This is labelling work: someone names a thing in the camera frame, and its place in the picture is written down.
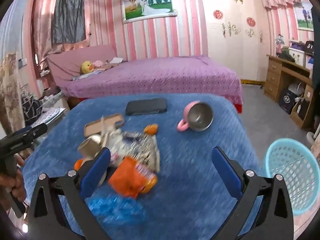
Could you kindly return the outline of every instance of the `purple bedspread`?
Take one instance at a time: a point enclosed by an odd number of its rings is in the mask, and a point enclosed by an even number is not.
[[[240,80],[208,57],[129,61],[92,77],[61,85],[67,96],[98,98],[138,93],[210,93],[242,105]]]

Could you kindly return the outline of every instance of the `basket rim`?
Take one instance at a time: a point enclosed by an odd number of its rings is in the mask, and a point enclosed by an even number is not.
[[[294,140],[294,139],[291,139],[291,138],[281,138],[281,139],[277,139],[275,140],[268,148],[267,152],[266,152],[266,156],[265,156],[265,161],[264,161],[264,170],[266,172],[266,175],[267,177],[271,178],[271,173],[269,172],[269,156],[270,156],[270,153],[271,153],[271,150],[274,148],[274,146],[279,143],[279,142],[291,142],[291,143],[294,143],[294,144],[297,144],[299,145],[300,147],[302,147],[306,152],[308,152],[308,157],[310,157],[310,159],[312,159],[312,161],[316,164],[315,166],[317,167],[316,169],[316,174],[315,174],[315,177],[317,176],[318,177],[318,185],[317,185],[317,194],[316,196],[313,198],[313,201],[310,202],[310,204],[304,208],[304,209],[299,209],[299,210],[292,210],[292,213],[294,216],[298,216],[298,215],[301,215],[303,213],[305,213],[307,210],[310,209],[311,206],[313,206],[313,204],[315,203],[318,195],[319,195],[319,191],[320,191],[320,168],[319,168],[319,164],[316,160],[316,158],[314,157],[313,153],[305,146],[303,145],[301,142],[297,141],[297,140]]]

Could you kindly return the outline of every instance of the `white wardrobe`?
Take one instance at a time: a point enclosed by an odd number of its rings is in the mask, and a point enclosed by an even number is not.
[[[209,57],[234,70],[240,79],[265,81],[270,33],[267,11],[262,1],[203,0],[203,6]],[[223,13],[221,19],[214,16],[216,10]],[[255,21],[255,24],[251,21],[254,26],[249,26],[248,18]]]

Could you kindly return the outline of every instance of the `red round sticker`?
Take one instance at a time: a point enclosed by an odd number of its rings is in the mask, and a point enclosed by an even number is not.
[[[255,27],[255,25],[256,25],[255,20],[252,19],[251,17],[248,17],[248,18],[247,18],[247,23],[248,23],[248,25],[249,25],[250,27]]]
[[[223,18],[223,13],[222,13],[222,11],[215,10],[215,11],[213,12],[213,16],[214,16],[216,19],[220,20],[220,19]]]

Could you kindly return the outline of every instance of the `wedding dress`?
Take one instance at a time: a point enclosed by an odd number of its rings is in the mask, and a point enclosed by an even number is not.
[[[149,16],[149,15],[154,15],[154,14],[168,13],[168,12],[170,12],[170,9],[167,9],[167,8],[154,9],[154,8],[151,8],[150,6],[145,4],[142,15]]]

